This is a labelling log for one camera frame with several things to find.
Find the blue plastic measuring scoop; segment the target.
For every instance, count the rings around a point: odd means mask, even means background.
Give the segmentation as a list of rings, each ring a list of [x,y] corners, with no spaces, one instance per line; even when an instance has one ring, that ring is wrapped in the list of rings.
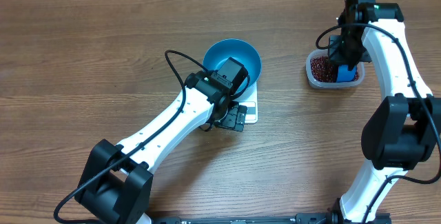
[[[357,67],[350,68],[348,65],[339,65],[337,71],[336,82],[350,82],[356,77]]]

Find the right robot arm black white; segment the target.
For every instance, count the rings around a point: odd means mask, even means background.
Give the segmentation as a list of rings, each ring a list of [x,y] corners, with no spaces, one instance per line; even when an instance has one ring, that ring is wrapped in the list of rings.
[[[405,34],[397,3],[345,0],[338,18],[339,35],[324,47],[330,63],[338,65],[341,81],[353,78],[360,62],[371,62],[382,102],[362,130],[365,161],[346,193],[327,214],[328,223],[390,223],[376,216],[379,205],[400,179],[428,185],[440,179],[407,176],[440,147],[440,99],[420,76]]]

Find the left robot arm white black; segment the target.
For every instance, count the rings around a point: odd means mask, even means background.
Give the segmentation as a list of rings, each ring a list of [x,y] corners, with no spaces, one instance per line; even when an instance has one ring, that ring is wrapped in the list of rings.
[[[241,132],[247,107],[240,104],[255,76],[235,58],[202,67],[180,79],[181,91],[155,119],[116,145],[103,139],[90,152],[75,200],[92,223],[150,223],[145,214],[154,173],[193,130],[215,125]]]

